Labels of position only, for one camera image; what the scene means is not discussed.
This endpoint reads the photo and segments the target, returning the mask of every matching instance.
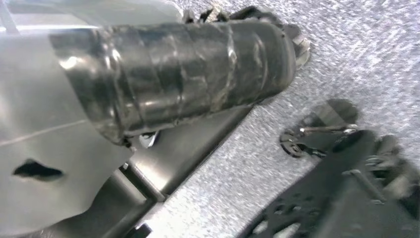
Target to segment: hole in metal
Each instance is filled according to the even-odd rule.
[[[297,206],[297,205],[292,205],[292,206],[290,206],[285,212],[284,212],[284,214],[285,215],[290,215],[290,214],[292,214],[292,213],[294,213],[294,212],[297,212],[297,211],[299,211],[299,210],[301,210],[302,208],[300,207],[300,206]]]
[[[284,207],[285,207],[284,204],[278,205],[274,213],[276,215],[281,215],[284,211]]]
[[[294,223],[290,226],[280,230],[276,234],[273,235],[273,238],[292,238],[295,237],[297,230],[299,229],[300,224]]]
[[[261,232],[265,231],[268,227],[268,221],[267,220],[263,220],[262,222],[260,222],[252,231],[254,234],[260,234]]]
[[[13,171],[12,175],[39,181],[54,181],[63,177],[63,172],[44,166],[33,159],[27,159],[23,165]]]

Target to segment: gray carpet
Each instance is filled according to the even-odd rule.
[[[420,1],[283,0],[198,3],[235,11],[269,7],[303,28],[310,62],[275,102],[257,107],[210,159],[149,220],[152,237],[224,238],[241,229],[315,161],[293,159],[280,132],[328,98],[358,105],[362,128],[395,134],[420,167]]]

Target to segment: taped cylinder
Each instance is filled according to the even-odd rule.
[[[54,32],[51,43],[87,115],[114,143],[283,91],[295,53],[258,21]]]

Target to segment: black plastic part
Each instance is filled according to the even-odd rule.
[[[152,229],[147,224],[142,224],[139,228],[132,229],[125,238],[147,238],[152,233]]]
[[[292,41],[257,20],[65,30],[50,40],[88,117],[116,144],[272,97],[295,72]]]
[[[375,135],[362,130],[347,137],[341,150],[328,153],[239,237],[272,238],[288,226],[300,224],[291,237],[418,238],[419,220],[410,210],[418,211],[419,201],[408,209],[402,206],[402,200],[386,190],[367,166],[368,158],[377,150]],[[263,231],[256,229],[261,222],[266,224]]]

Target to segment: small wheel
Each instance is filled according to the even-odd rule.
[[[285,133],[280,137],[280,144],[283,150],[294,158],[300,158],[305,152],[296,143],[297,138],[290,133]]]

